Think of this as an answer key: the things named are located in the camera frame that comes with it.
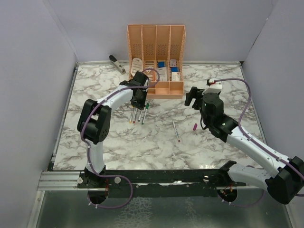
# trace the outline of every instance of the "table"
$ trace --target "table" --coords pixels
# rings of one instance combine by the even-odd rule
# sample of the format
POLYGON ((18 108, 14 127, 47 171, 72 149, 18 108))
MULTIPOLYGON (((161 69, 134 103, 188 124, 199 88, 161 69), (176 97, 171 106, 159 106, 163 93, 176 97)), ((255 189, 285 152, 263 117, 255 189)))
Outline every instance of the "table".
MULTIPOLYGON (((62 129, 54 170, 82 170, 86 165, 86 147, 80 140, 77 123, 85 100, 97 100, 127 80, 129 64, 122 64, 121 75, 110 64, 82 65, 76 75, 72 95, 62 129)), ((192 86, 207 88, 206 79, 243 78, 239 64, 183 66, 184 94, 192 86)), ((248 98, 244 83, 223 83, 220 98, 224 112, 238 119, 248 98)), ((130 102, 121 106, 111 117, 110 132, 104 141, 104 161, 110 170, 136 169, 216 169, 228 160, 243 165, 257 164, 243 152, 215 138, 200 127, 199 111, 184 105, 183 99, 148 100, 150 107, 145 124, 129 123, 130 102), (177 142, 172 125, 174 120, 181 142, 177 142)), ((242 125, 261 140, 261 132, 252 106, 242 125)))

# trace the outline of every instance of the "white wall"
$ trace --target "white wall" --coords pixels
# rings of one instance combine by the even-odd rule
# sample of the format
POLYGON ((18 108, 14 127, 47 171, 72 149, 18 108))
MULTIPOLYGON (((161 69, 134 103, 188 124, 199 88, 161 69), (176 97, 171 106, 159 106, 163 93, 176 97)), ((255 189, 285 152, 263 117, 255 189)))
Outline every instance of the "white wall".
POLYGON ((0 7, 0 227, 26 226, 75 55, 40 0, 0 7))
POLYGON ((48 0, 79 61, 128 59, 128 24, 186 25, 185 61, 244 61, 277 0, 48 0))
MULTIPOLYGON (((304 1, 279 0, 244 63, 268 145, 304 159, 304 1)), ((292 205, 304 227, 304 199, 292 205)))

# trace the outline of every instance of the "pen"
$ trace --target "pen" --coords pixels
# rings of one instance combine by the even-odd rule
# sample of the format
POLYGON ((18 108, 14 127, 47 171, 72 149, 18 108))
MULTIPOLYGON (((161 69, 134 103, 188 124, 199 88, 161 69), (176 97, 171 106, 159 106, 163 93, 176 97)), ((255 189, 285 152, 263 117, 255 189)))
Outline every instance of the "pen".
POLYGON ((147 103, 146 109, 144 110, 144 115, 143 115, 142 124, 144 124, 144 120, 145 120, 145 118, 146 118, 148 108, 149 108, 149 103, 147 103))
POLYGON ((129 119, 129 123, 132 123, 133 113, 134 113, 134 107, 132 107, 132 112, 131 112, 131 116, 130 116, 130 119, 129 119))
POLYGON ((136 109, 135 109, 135 116, 134 116, 133 124, 134 124, 135 121, 136 121, 137 111, 138 111, 138 109, 136 108, 136 109))
POLYGON ((176 134, 176 137, 177 137, 177 141, 181 142, 179 133, 177 132, 177 129, 176 129, 176 126, 175 126, 175 123, 174 123, 174 121, 172 121, 172 122, 173 122, 173 127, 174 127, 174 130, 175 130, 175 134, 176 134))
POLYGON ((143 111, 141 110, 141 112, 139 113, 138 122, 141 121, 142 113, 143 113, 143 111))

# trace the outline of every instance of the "reflective surface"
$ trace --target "reflective surface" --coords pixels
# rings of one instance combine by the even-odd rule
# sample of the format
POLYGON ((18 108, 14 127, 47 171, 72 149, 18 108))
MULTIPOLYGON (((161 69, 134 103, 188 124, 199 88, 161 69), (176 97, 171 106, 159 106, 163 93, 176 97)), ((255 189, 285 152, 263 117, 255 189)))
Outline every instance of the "reflective surface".
MULTIPOLYGON (((235 203, 253 203, 262 191, 243 189, 235 203)), ((117 205, 125 199, 107 199, 117 205)), ((236 208, 219 198, 134 198, 121 209, 88 206, 85 191, 46 192, 38 228, 289 228, 284 205, 268 194, 255 207, 236 208)))

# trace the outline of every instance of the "green marker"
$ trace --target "green marker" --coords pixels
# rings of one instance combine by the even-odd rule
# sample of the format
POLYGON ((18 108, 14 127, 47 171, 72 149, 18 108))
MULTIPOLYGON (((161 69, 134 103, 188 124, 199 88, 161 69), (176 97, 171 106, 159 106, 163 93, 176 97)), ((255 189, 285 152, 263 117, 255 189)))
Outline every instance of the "green marker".
POLYGON ((149 103, 147 103, 146 109, 144 110, 144 116, 143 116, 142 124, 144 124, 144 120, 146 118, 148 108, 149 108, 149 103))

